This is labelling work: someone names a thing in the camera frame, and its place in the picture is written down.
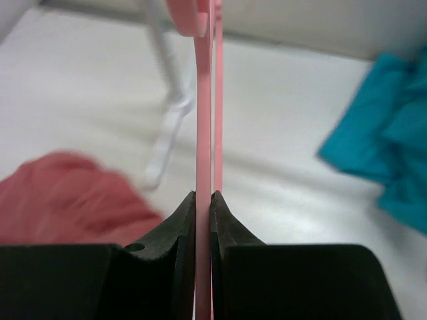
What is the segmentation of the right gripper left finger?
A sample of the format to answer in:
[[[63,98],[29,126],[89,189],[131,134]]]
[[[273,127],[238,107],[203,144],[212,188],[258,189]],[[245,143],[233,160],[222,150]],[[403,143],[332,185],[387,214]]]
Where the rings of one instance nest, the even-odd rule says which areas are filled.
[[[191,319],[195,192],[155,229],[120,249],[111,271],[110,319]]]

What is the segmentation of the pink plastic hanger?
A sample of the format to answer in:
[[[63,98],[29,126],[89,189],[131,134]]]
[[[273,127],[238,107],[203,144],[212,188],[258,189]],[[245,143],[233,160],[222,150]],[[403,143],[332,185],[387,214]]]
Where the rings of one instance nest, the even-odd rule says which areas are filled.
[[[209,206],[223,181],[223,21],[222,2],[168,1],[178,32],[193,37],[197,71],[195,191],[195,318],[211,319]]]

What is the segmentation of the pink t shirt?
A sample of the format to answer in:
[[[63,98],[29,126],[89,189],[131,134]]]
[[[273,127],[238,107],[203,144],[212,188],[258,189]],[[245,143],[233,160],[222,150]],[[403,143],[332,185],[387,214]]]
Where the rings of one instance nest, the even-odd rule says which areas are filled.
[[[78,153],[49,153],[1,180],[2,244],[127,245],[162,221],[128,178]]]

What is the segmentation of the white clothes rack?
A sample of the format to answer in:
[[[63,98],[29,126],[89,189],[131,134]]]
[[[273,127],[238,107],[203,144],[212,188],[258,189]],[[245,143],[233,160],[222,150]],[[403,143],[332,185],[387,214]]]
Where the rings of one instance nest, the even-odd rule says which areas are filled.
[[[161,129],[144,172],[143,187],[147,190],[154,190],[159,187],[166,172],[183,118],[193,107],[194,96],[180,77],[175,52],[171,47],[167,32],[163,28],[157,3],[155,1],[140,1],[139,4],[145,13],[145,21],[149,26],[159,68],[167,85],[166,107]]]

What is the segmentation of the teal t shirt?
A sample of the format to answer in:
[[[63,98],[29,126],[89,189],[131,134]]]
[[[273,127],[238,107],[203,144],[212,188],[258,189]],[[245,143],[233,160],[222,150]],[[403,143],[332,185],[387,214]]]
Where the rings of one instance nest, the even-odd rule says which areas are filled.
[[[426,50],[414,61],[381,54],[318,157],[382,184],[379,208],[426,234]]]

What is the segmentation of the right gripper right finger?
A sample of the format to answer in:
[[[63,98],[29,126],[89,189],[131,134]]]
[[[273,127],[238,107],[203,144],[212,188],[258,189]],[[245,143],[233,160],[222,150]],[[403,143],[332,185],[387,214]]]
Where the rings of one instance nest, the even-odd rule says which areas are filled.
[[[230,211],[220,191],[211,195],[209,206],[211,255],[211,318],[225,319],[222,269],[228,247],[264,245]]]

